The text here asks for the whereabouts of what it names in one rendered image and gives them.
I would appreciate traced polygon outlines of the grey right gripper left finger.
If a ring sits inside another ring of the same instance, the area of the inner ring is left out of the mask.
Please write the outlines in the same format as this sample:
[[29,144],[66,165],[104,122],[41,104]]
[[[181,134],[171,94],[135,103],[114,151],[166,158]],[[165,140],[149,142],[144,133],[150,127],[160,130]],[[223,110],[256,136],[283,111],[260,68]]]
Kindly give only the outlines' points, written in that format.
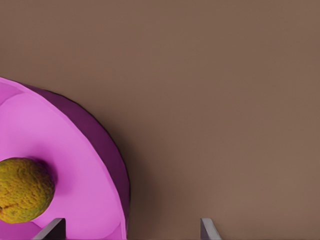
[[53,219],[32,240],[66,240],[66,219]]

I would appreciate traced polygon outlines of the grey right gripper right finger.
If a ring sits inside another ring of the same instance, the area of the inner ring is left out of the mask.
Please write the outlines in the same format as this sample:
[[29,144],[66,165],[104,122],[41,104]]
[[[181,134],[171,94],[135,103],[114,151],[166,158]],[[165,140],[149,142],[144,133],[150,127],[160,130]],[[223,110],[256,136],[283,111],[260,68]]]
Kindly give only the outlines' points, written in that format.
[[211,218],[200,219],[201,240],[222,240]]

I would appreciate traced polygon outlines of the pink plate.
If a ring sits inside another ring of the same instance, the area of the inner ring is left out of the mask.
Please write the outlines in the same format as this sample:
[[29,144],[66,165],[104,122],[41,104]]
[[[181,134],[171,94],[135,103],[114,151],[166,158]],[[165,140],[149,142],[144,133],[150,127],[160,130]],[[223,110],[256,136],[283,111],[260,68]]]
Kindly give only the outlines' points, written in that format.
[[72,240],[125,240],[130,183],[108,132],[77,103],[59,94],[0,77],[0,161],[29,158],[55,183],[54,198],[38,218],[8,224],[0,240],[29,240],[64,218]]

